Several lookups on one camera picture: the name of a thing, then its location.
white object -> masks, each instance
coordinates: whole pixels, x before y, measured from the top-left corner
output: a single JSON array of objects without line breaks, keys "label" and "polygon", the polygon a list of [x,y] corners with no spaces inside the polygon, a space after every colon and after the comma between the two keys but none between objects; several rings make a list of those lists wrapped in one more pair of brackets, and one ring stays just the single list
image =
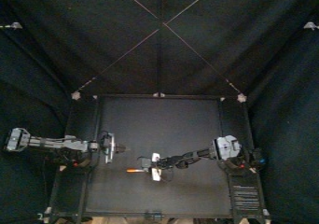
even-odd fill
[{"label": "white object", "polygon": [[236,157],[240,151],[241,145],[237,143],[237,140],[233,136],[228,135],[216,139],[216,149],[219,158],[227,160],[232,157]]},{"label": "white object", "polygon": [[160,97],[160,98],[164,98],[164,93],[153,93],[153,97]]},{"label": "white object", "polygon": [[319,29],[319,26],[316,26],[312,21],[307,22],[304,25],[304,29],[311,29],[313,31],[315,28]]},{"label": "white object", "polygon": [[[158,161],[158,159],[160,159],[160,154],[153,153],[152,161]],[[161,175],[161,169],[152,168],[153,181],[160,181],[160,175]]]},{"label": "white object", "polygon": [[104,154],[105,154],[104,163],[112,162],[113,154],[114,154],[114,145],[116,145],[114,144],[114,134],[109,133],[108,135],[110,138],[108,139],[109,147],[105,148],[105,152],[104,152]]},{"label": "white object", "polygon": [[267,209],[263,209],[263,214],[264,214],[264,216],[269,216],[271,215]]},{"label": "white object", "polygon": [[70,96],[72,96],[72,99],[76,100],[76,101],[81,98],[81,94],[77,91],[70,93]]},{"label": "white object", "polygon": [[10,28],[13,29],[22,29],[22,26],[18,22],[14,22],[12,25],[10,25]]},{"label": "white object", "polygon": [[18,152],[28,146],[30,135],[28,131],[22,128],[12,129],[8,144],[6,144],[6,151]]},{"label": "white object", "polygon": [[247,101],[247,96],[243,93],[237,94],[237,99],[236,99],[240,103],[244,103]]}]

small object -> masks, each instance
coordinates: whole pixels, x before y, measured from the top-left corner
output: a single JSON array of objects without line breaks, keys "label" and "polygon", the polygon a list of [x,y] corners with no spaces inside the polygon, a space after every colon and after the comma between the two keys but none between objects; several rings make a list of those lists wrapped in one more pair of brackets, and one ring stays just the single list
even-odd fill
[{"label": "small object", "polygon": [[22,26],[21,26],[21,24],[18,23],[18,22],[14,22],[12,25],[10,25],[10,28],[12,29],[22,29]]},{"label": "small object", "polygon": [[96,142],[90,142],[88,144],[88,148],[92,152],[96,152],[98,150],[98,144]]},{"label": "small object", "polygon": [[264,214],[264,216],[269,216],[271,215],[267,209],[263,209],[263,214]]},{"label": "small object", "polygon": [[136,169],[136,168],[128,168],[125,170],[126,173],[144,173],[142,169]]},{"label": "small object", "polygon": [[50,207],[50,206],[48,206],[48,207],[46,207],[46,210],[45,210],[45,214],[49,214],[49,213],[50,213],[50,211],[52,211],[52,207]]},{"label": "small object", "polygon": [[236,157],[241,149],[241,145],[239,144],[233,136],[227,135],[225,137],[219,137],[215,140],[215,144],[216,144],[216,157],[219,160],[225,161],[231,157]]},{"label": "small object", "polygon": [[72,96],[72,99],[76,100],[76,101],[81,98],[81,94],[77,91],[70,93],[70,96]]},{"label": "small object", "polygon": [[313,31],[315,28],[319,29],[319,26],[316,26],[312,21],[308,21],[304,25],[304,29],[311,29]]},{"label": "small object", "polygon": [[[153,153],[152,162],[156,162],[158,160],[160,160],[160,154],[158,153]],[[161,175],[161,169],[152,168],[153,181],[160,181],[160,175]]]},{"label": "small object", "polygon": [[164,98],[164,93],[156,92],[153,93],[153,97]]},{"label": "small object", "polygon": [[253,168],[249,168],[249,170],[252,171],[252,173],[253,173],[253,174],[256,174],[256,171],[255,171],[255,169],[253,169]]},{"label": "small object", "polygon": [[64,169],[65,169],[65,166],[61,165],[60,168],[58,168],[60,172],[61,172]]},{"label": "small object", "polygon": [[114,134],[109,133],[106,137],[102,140],[102,147],[104,147],[104,162],[109,163],[113,160],[113,154],[114,154]]},{"label": "small object", "polygon": [[243,93],[237,94],[237,99],[236,99],[240,103],[244,103],[247,101],[247,96]]},{"label": "small object", "polygon": [[20,152],[28,147],[30,134],[22,128],[14,128],[9,132],[5,151],[8,152]]}]

metal bracket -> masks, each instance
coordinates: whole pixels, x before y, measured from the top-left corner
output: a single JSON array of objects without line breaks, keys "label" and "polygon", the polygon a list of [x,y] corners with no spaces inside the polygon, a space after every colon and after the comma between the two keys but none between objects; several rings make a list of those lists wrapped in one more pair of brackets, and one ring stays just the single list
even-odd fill
[{"label": "metal bracket", "polygon": [[157,92],[157,93],[153,93],[153,97],[156,97],[156,98],[164,98],[164,93],[160,93],[160,92]]},{"label": "metal bracket", "polygon": [[161,213],[145,213],[144,218],[154,222],[161,222],[162,214]]}]

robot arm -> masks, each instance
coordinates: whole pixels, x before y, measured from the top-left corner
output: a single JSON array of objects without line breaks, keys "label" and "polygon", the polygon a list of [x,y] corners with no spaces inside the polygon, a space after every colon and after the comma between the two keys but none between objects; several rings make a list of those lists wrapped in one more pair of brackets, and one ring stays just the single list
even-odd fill
[{"label": "robot arm", "polygon": [[97,143],[96,141],[82,141],[69,135],[60,139],[36,137],[30,136],[22,128],[12,129],[4,150],[6,152],[21,152],[28,147],[53,152],[58,163],[72,163],[74,166],[80,162],[88,165],[90,162],[89,156],[100,151],[105,155],[105,163],[109,163],[112,162],[113,154],[125,150],[125,147],[114,143],[113,133],[106,133],[101,142]]},{"label": "robot arm", "polygon": [[180,156],[160,158],[160,154],[153,153],[152,160],[141,158],[141,169],[128,169],[128,173],[152,172],[154,181],[160,181],[161,170],[188,168],[188,165],[196,163],[200,159],[225,161],[235,158],[240,152],[241,145],[235,137],[231,135],[219,137],[213,140],[208,148],[200,149],[193,152],[186,152]]},{"label": "robot arm", "polygon": [[186,152],[181,156],[173,156],[153,161],[152,168],[164,170],[176,166],[178,169],[184,169],[188,168],[189,164],[193,164],[200,159],[227,160],[237,156],[240,149],[241,145],[237,143],[235,137],[229,135],[225,137],[219,137],[216,140],[213,140],[213,143],[208,148],[193,152]]}]

black tent enclosure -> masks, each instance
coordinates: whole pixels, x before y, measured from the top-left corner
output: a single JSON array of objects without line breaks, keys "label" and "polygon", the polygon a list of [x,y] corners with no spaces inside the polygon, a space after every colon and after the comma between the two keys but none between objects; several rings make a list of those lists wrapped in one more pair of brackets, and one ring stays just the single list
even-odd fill
[{"label": "black tent enclosure", "polygon": [[[0,223],[317,223],[317,1],[0,0]],[[4,150],[13,128],[109,131],[129,151],[62,170],[52,151]],[[225,135],[261,149],[259,173],[206,159],[169,182],[125,172]]]}]

